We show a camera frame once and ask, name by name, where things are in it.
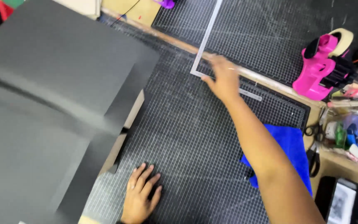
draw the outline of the black cutting mat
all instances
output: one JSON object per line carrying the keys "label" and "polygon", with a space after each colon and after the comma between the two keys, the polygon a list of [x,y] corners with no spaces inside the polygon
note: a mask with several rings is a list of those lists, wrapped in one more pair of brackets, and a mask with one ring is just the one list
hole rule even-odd
{"label": "black cutting mat", "polygon": [[[106,24],[111,20],[102,18]],[[114,29],[140,39],[161,54],[146,86],[151,100],[128,140],[116,174],[100,176],[84,215],[114,223],[122,212],[128,177],[143,161],[162,173],[163,195],[151,219],[157,223],[268,223],[258,189],[224,105],[198,77],[189,74],[194,55],[121,22]],[[310,108],[246,79],[242,96],[264,123],[303,129]]]}
{"label": "black cutting mat", "polygon": [[[215,0],[179,0],[177,8],[161,8],[152,27],[199,46],[199,33],[205,32],[204,21],[209,21],[214,4]],[[193,35],[199,23],[201,29]],[[223,0],[206,51],[291,86],[302,70],[301,50],[341,27],[355,33],[357,46],[358,1]]]}

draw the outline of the masking tape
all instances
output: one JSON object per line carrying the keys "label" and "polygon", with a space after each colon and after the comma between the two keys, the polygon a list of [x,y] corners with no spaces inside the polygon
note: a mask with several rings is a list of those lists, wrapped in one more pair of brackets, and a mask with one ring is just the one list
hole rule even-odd
{"label": "masking tape", "polygon": [[340,56],[341,54],[345,53],[345,51],[349,48],[349,46],[351,45],[351,43],[353,41],[353,33],[346,29],[339,28],[339,29],[331,31],[331,33],[329,33],[329,34],[333,35],[335,33],[340,33],[341,38],[340,38],[336,48],[330,54],[328,54],[328,57]]}

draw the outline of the blue microfiber towel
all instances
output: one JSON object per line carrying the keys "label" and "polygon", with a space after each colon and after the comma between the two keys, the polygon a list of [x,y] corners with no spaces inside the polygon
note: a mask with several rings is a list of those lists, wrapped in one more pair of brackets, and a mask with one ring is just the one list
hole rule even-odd
{"label": "blue microfiber towel", "polygon": [[[307,190],[312,196],[309,176],[309,162],[306,157],[305,146],[303,143],[302,131],[297,128],[274,126],[265,124],[266,129],[275,138],[277,143],[284,150],[285,154],[290,159],[292,165],[295,167]],[[241,158],[241,162],[247,166],[251,166],[245,155]],[[253,187],[258,188],[258,180],[256,175],[249,179]]]}

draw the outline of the cable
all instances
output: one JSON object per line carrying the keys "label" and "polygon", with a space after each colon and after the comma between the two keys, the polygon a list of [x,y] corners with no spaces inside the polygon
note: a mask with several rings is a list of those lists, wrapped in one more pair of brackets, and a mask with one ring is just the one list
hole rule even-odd
{"label": "cable", "polygon": [[[120,16],[120,18],[122,18],[125,14],[127,14],[133,7],[135,7],[135,5],[137,4],[137,3],[139,3],[140,2],[140,0],[138,0],[130,9],[128,9],[128,11],[126,12],[126,13],[124,13],[124,14],[122,14],[121,16]],[[120,18],[118,18],[117,20],[115,20],[114,21],[114,23],[112,23],[111,25],[110,25],[110,27],[112,27],[118,20],[120,20]]]}

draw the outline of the finger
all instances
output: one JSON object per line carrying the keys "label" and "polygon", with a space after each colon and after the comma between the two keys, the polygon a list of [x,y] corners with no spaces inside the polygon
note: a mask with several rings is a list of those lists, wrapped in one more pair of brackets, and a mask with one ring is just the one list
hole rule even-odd
{"label": "finger", "polygon": [[140,175],[140,177],[138,178],[138,181],[136,182],[136,186],[135,186],[135,190],[137,192],[141,192],[144,184],[146,183],[147,178],[149,177],[149,175],[152,173],[154,169],[154,165],[150,165],[149,168],[147,168],[147,170],[145,170],[142,175]]}
{"label": "finger", "polygon": [[158,202],[160,201],[161,190],[162,190],[162,186],[160,185],[157,187],[156,192],[154,193],[153,198],[150,201],[150,212],[152,212],[156,208]]}
{"label": "finger", "polygon": [[211,79],[211,77],[207,76],[207,75],[203,75],[201,77],[201,80],[203,80],[204,82],[206,82],[206,84],[209,86],[209,88],[212,90],[212,92],[214,91],[214,87],[215,87],[215,82]]}
{"label": "finger", "polygon": [[138,178],[142,174],[145,167],[146,167],[146,163],[142,163],[142,165],[139,166],[139,168],[133,169],[132,174],[128,180],[127,190],[133,189],[136,186]]}
{"label": "finger", "polygon": [[142,192],[140,193],[143,197],[147,198],[152,191],[154,184],[160,179],[161,174],[157,173],[154,177],[152,177],[147,183],[144,185]]}

